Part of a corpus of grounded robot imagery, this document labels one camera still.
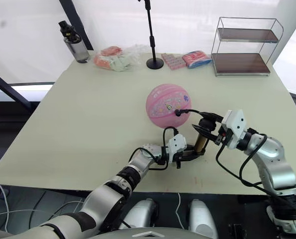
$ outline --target beige tabletop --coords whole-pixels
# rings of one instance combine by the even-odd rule
[[[92,190],[115,175],[137,147],[162,144],[162,129],[147,117],[145,102],[159,84],[184,87],[192,108],[224,115],[242,109],[248,126],[278,139],[296,173],[296,106],[274,69],[270,76],[216,77],[211,64],[171,71],[141,66],[128,72],[72,65],[40,103],[0,160],[0,184],[37,188]],[[191,114],[179,132],[194,144],[197,132]],[[140,192],[261,194],[243,186],[215,162],[219,147],[209,143],[206,154],[181,169],[150,171],[136,188]],[[234,172],[246,158],[226,149],[221,162]],[[253,162],[245,179],[257,182]]]

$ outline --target pink basketball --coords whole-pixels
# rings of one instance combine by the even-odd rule
[[[174,84],[162,84],[157,86],[148,95],[146,111],[150,120],[157,126],[179,127],[189,118],[190,114],[176,116],[175,110],[191,108],[191,99],[181,86]]]

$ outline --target plastic bag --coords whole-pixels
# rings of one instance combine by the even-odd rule
[[[110,46],[98,52],[93,59],[96,66],[113,70],[125,71],[132,66],[140,64],[140,53],[146,50],[146,46],[135,45],[121,49],[118,46]]]
[[[207,64],[212,59],[202,51],[192,51],[185,54],[182,59],[186,62],[188,68],[194,68]]]

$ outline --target floor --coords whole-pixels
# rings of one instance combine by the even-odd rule
[[[5,108],[5,104],[0,105],[0,110]],[[29,118],[27,113],[20,106],[11,105],[8,114],[0,112],[0,158],[6,152],[12,141],[15,139],[20,129],[24,126]],[[57,211],[57,209],[66,202],[76,201],[65,206],[57,214],[78,211],[82,206],[88,192],[71,192],[71,191],[50,191],[36,188],[8,187],[7,201],[9,209],[12,210],[41,210],[43,212],[24,211],[10,214],[7,229],[11,234],[19,234],[30,227],[35,227]],[[231,238],[228,235],[229,224],[242,224],[247,231],[247,238],[276,238],[278,232],[273,224],[269,221],[265,207],[266,197],[239,196],[239,195],[210,195],[210,194],[181,194],[182,202],[179,208],[184,227],[188,228],[187,213],[188,204],[192,199],[200,199],[209,207],[219,237]],[[123,216],[138,201],[146,198],[152,198],[159,203],[159,218],[155,223],[158,227],[176,227],[179,228],[179,222],[175,215],[175,209],[178,205],[178,194],[176,193],[134,193],[128,204],[125,206]],[[0,196],[0,213],[5,212],[5,203]],[[6,214],[0,215],[0,229],[4,230]]]

